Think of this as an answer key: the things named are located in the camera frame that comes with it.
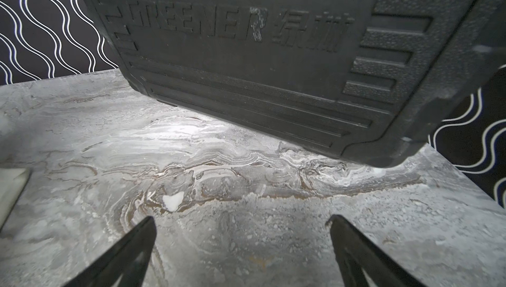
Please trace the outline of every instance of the black plastic case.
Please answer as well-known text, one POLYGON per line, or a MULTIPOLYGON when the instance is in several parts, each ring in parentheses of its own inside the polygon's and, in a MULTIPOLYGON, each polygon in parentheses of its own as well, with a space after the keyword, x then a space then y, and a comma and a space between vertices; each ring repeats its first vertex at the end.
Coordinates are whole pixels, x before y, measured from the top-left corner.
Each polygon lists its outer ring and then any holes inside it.
POLYGON ((137 91, 376 167, 504 58, 504 0, 84 1, 137 91))

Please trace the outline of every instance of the raised ridges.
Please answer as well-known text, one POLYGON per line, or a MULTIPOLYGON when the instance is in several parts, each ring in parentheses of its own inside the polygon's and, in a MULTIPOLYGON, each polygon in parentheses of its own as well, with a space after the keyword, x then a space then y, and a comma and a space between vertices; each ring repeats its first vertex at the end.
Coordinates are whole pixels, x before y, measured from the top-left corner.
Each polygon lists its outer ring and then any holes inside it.
POLYGON ((152 93, 161 99, 169 98, 193 107, 206 101, 204 109, 215 113, 241 106, 241 109, 230 109, 226 115, 248 114, 249 119, 257 120, 256 125, 271 130, 272 123, 288 122, 293 132, 283 134, 305 136, 308 142, 320 146, 330 147, 337 138, 368 130, 373 121, 388 115, 384 110, 346 101, 322 99, 133 55, 122 56, 132 72, 138 71, 152 93))
POLYGON ((343 94, 371 105, 405 101, 472 1, 377 0, 343 94), (394 59, 370 55, 371 49, 390 50, 394 59))
POLYGON ((115 0, 96 0, 99 13, 104 17, 107 30, 114 36, 113 43, 122 53, 132 53, 138 50, 130 37, 128 27, 123 23, 123 15, 115 0))

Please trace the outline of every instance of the gray marble countertop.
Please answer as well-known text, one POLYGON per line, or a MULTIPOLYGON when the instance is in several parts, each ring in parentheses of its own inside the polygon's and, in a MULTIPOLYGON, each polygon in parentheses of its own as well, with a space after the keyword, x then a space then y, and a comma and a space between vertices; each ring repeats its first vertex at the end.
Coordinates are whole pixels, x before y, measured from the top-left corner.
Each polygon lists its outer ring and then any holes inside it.
POLYGON ((144 286, 341 286, 333 213, 427 286, 506 281, 504 210, 429 146, 390 169, 330 159, 159 103, 119 70, 2 86, 0 106, 1 166, 32 169, 1 286, 61 285, 146 215, 144 286))

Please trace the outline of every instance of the marble veining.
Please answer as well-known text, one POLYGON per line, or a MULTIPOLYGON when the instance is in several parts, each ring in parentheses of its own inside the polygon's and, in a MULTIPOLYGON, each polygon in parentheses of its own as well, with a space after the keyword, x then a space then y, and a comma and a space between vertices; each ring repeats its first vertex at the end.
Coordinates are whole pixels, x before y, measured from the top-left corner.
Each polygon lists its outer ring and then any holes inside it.
POLYGON ((332 213, 428 286, 506 279, 504 210, 429 146, 390 169, 330 159, 119 70, 3 86, 0 105, 0 163, 33 171, 0 232, 1 286, 60 285, 146 215, 144 286, 342 285, 332 213))

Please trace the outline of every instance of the white wavy line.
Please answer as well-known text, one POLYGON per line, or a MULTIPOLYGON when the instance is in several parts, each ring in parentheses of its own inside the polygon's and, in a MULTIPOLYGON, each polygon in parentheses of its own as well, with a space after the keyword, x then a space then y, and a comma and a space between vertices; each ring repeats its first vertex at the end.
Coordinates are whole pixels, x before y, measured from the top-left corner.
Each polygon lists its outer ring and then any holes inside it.
POLYGON ((493 193, 494 193, 494 200, 495 200, 497 203, 499 203, 499 193, 498 193, 499 186, 500 186, 503 182, 505 182, 505 181, 506 181, 506 177, 503 177, 503 178, 499 179, 499 180, 495 183, 495 185, 494 185, 494 190, 493 190, 493 193))
POLYGON ((100 42, 101 42, 101 37, 100 37, 100 34, 98 33, 97 29, 95 28, 95 26, 93 26, 93 23, 90 23, 89 21, 87 21, 85 18, 83 18, 81 16, 81 14, 79 14, 79 12, 75 9, 75 6, 74 6, 74 2, 77 3, 77 0, 70 0, 70 4, 72 5, 72 9, 74 10, 75 14, 84 22, 86 22, 90 27, 93 28, 93 30, 95 31, 95 33, 97 34, 97 37, 98 37, 98 41, 97 41, 97 53, 98 53, 98 56, 100 57, 100 59, 102 61, 104 61, 105 63, 109 64, 108 62, 105 61, 105 59, 102 57, 102 53, 100 53, 100 42))
POLYGON ((436 137, 438 135, 438 133, 445 129, 445 128, 448 128, 448 127, 459 127, 459 126, 465 126, 465 125, 468 125, 470 124, 471 122, 473 122, 474 120, 476 120, 476 118, 478 118, 478 116, 480 115, 482 109, 483 109, 483 102, 482 102, 482 97, 481 97, 481 88, 478 88, 478 92, 476 93, 476 95, 478 96, 478 110, 476 111, 476 114, 469 120, 463 122, 463 123, 460 123, 460 124, 449 124, 449 125, 444 125, 444 126, 440 126, 436 132, 434 132, 433 136, 432 136, 432 146, 434 147, 435 150, 437 150, 437 145, 436 145, 436 137))
POLYGON ((88 72, 95 71, 95 65, 96 65, 96 59, 95 56, 93 56, 93 53, 88 50, 85 46, 77 42, 74 37, 72 36, 72 33, 70 33, 70 14, 67 11, 67 8, 63 5, 60 0, 49 0, 52 2, 58 10, 60 10, 60 13, 62 14, 62 31, 65 35, 65 38, 68 40, 69 43, 71 43, 73 46, 78 48, 79 50, 83 51, 86 56, 88 56, 89 65, 88 65, 88 72))
POLYGON ((3 1, 0 1, 0 7, 2 7, 12 18, 12 21, 14 22, 14 35, 16 36, 16 39, 18 42, 25 48, 26 50, 29 50, 33 54, 36 54, 39 56, 47 65, 47 78, 55 77, 55 65, 53 64, 53 61, 51 59, 43 54, 41 51, 35 49, 33 46, 31 46, 23 37, 23 23, 21 22, 21 18, 19 18, 18 14, 12 9, 9 5, 4 3, 3 1))
POLYGON ((5 84, 9 84, 9 81, 10 84, 12 84, 12 71, 7 64, 0 61, 0 69, 3 69, 3 72, 5 73, 5 84))
POLYGON ((44 25, 42 22, 38 21, 37 18, 35 18, 35 16, 30 12, 30 9, 28 7, 28 0, 19 0, 19 7, 21 8, 23 15, 25 15, 25 17, 31 23, 33 23, 34 25, 36 25, 37 27, 39 27, 40 29, 45 31, 51 37, 51 39, 53 39, 53 43, 55 44, 54 56, 55 56, 56 60, 58 61, 58 63, 62 67, 71 71, 72 73, 80 74, 79 70, 74 69, 67 62, 65 62, 65 60, 62 57, 62 53, 61 53, 62 43, 61 43, 60 37, 58 37, 56 32, 54 32, 51 28, 49 28, 47 25, 44 25))
POLYGON ((505 128, 502 128, 501 130, 499 130, 496 134, 494 134, 494 136, 492 137, 492 139, 490 140, 490 152, 491 152, 491 160, 490 160, 490 164, 484 168, 483 170, 481 171, 477 171, 477 172, 472 172, 472 171, 462 171, 462 173, 467 173, 467 174, 483 174, 483 173, 486 173, 488 172, 489 170, 491 170, 494 165, 495 165, 495 141, 497 140, 497 138, 504 132, 506 131, 506 127, 505 128))
POLYGON ((106 55, 105 55, 105 51, 104 51, 104 42, 105 42, 105 38, 102 37, 102 45, 100 46, 100 49, 102 50, 102 53, 104 54, 104 57, 111 62, 112 66, 114 66, 115 69, 118 69, 119 68, 119 65, 114 63, 114 61, 112 61, 111 59, 109 59, 106 55))
POLYGON ((506 122, 506 119, 502 119, 502 120, 498 120, 496 122, 494 122, 493 124, 491 124, 490 126, 488 126, 484 131, 483 131, 483 134, 481 135, 481 145, 482 145, 482 148, 483 148, 483 153, 482 153, 482 156, 480 158, 479 161, 477 161, 475 164, 471 164, 471 165, 457 165, 457 164, 454 164, 456 167, 459 167, 459 168, 466 168, 466 169, 470 169, 470 168, 473 168, 473 167, 477 167, 479 166, 480 164, 482 164, 485 159, 487 158, 487 134, 488 132, 490 131, 490 129, 492 129, 494 126, 497 126, 498 124, 502 124, 503 122, 506 122))
POLYGON ((93 30, 95 31, 95 33, 97 34, 97 37, 98 37, 97 53, 98 53, 98 56, 100 56, 100 59, 102 59, 102 61, 104 61, 106 64, 109 64, 113 68, 117 68, 118 66, 116 64, 114 64, 111 60, 109 60, 109 58, 105 55, 103 45, 102 45, 102 48, 100 47, 100 43, 103 44, 103 37, 100 35, 98 30, 93 25, 93 21, 90 18, 86 17, 86 15, 82 12, 81 7, 79 6, 79 2, 77 0, 70 0, 70 4, 72 5, 72 9, 74 10, 75 14, 82 21, 84 21, 88 25, 90 25, 90 27, 92 27, 93 30))
POLYGON ((8 37, 4 36, 1 33, 0 33, 0 39, 3 41, 3 43, 5 43, 5 45, 9 49, 9 61, 18 70, 18 72, 20 72, 21 74, 24 74, 24 75, 26 75, 28 77, 31 77, 34 80, 40 80, 40 78, 37 75, 35 75, 33 73, 30 73, 29 71, 27 71, 26 69, 24 69, 21 66, 21 64, 19 64, 19 62, 18 62, 18 51, 17 51, 16 46, 14 45, 14 43, 12 43, 12 41, 8 37))
POLYGON ((472 110, 472 108, 474 106, 474 95, 473 94, 469 95, 469 100, 470 100, 469 107, 465 111, 465 113, 463 113, 462 115, 458 116, 457 118, 445 119, 445 120, 443 120, 441 122, 457 121, 457 120, 460 120, 460 119, 464 118, 465 116, 467 116, 471 112, 471 110, 472 110))

